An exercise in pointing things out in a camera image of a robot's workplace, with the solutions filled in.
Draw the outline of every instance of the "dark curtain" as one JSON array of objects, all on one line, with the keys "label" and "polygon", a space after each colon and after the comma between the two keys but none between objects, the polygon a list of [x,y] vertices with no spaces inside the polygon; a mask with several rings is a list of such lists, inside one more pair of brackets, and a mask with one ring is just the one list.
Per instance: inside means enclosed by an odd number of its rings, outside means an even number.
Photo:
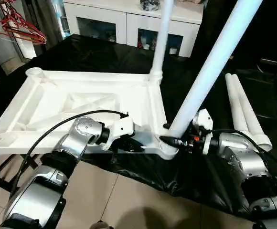
[{"label": "dark curtain", "polygon": [[62,41],[62,35],[51,0],[22,0],[25,18],[41,30],[47,39],[44,45],[34,45],[37,56]]}]

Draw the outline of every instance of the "red hanger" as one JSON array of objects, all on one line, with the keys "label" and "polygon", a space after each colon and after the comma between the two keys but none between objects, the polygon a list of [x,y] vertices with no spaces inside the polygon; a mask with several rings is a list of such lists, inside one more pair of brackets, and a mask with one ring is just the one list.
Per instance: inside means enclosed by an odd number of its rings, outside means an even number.
[{"label": "red hanger", "polygon": [[15,0],[3,0],[5,7],[0,5],[5,17],[0,20],[0,34],[31,41],[33,44],[46,44],[45,35],[34,25],[26,21],[12,6]]}]

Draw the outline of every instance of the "white pvc pipe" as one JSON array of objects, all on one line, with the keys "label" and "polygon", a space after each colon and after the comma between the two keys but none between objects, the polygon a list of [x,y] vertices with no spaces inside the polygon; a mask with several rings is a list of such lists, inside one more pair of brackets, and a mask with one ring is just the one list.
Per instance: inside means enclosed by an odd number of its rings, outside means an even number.
[{"label": "white pvc pipe", "polygon": [[174,0],[165,0],[164,6],[162,7],[161,26],[157,37],[156,50],[154,53],[152,68],[150,71],[151,77],[162,77],[162,67],[166,50],[173,2]]},{"label": "white pvc pipe", "polygon": [[231,113],[233,118],[233,125],[235,130],[239,130],[246,135],[250,135],[248,132],[245,116],[238,99],[238,93],[234,87],[234,79],[230,73],[225,75],[226,87],[228,90],[229,101],[231,106]]},{"label": "white pvc pipe", "polygon": [[181,137],[215,83],[263,0],[238,0],[169,131]]},{"label": "white pvc pipe", "polygon": [[237,91],[238,99],[240,101],[240,105],[245,116],[248,130],[253,136],[253,140],[263,150],[270,151],[272,149],[272,144],[269,140],[269,137],[264,134],[264,131],[236,74],[232,75],[232,80]]}]

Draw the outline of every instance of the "white pipe end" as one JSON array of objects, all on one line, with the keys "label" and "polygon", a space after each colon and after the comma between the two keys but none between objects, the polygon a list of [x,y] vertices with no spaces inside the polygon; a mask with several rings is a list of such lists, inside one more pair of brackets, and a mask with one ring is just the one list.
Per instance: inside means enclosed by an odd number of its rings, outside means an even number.
[{"label": "white pipe end", "polygon": [[45,78],[42,68],[38,68],[38,67],[30,68],[25,73],[28,77]]},{"label": "white pipe end", "polygon": [[160,155],[164,160],[172,160],[176,154],[178,153],[178,149],[174,148],[162,141],[160,141],[160,148],[162,150],[162,154]]},{"label": "white pipe end", "polygon": [[269,137],[265,134],[258,134],[253,136],[255,143],[266,152],[272,149],[272,144]]},{"label": "white pipe end", "polygon": [[150,78],[149,79],[162,79],[163,78],[163,71],[162,70],[156,70],[156,69],[151,69],[150,70]]}]

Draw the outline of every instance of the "table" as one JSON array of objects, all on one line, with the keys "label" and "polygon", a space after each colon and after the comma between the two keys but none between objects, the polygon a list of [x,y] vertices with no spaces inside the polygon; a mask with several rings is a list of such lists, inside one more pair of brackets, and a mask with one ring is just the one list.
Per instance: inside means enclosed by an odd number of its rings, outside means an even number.
[{"label": "table", "polygon": [[[31,67],[44,70],[149,73],[153,52],[134,47],[72,35],[45,54],[33,58],[6,79],[0,81],[0,115]],[[161,93],[168,122],[172,122],[201,63],[194,59],[166,56]],[[237,73],[265,133],[273,143],[277,158],[277,75],[250,69],[226,69],[219,76],[202,107],[208,109],[214,129],[233,128],[224,73]],[[267,158],[277,176],[277,164]],[[122,174],[174,196],[182,196],[216,209],[250,219],[236,195],[229,165],[213,156],[197,156],[180,151],[171,161],[156,155],[85,155],[83,161]]]}]

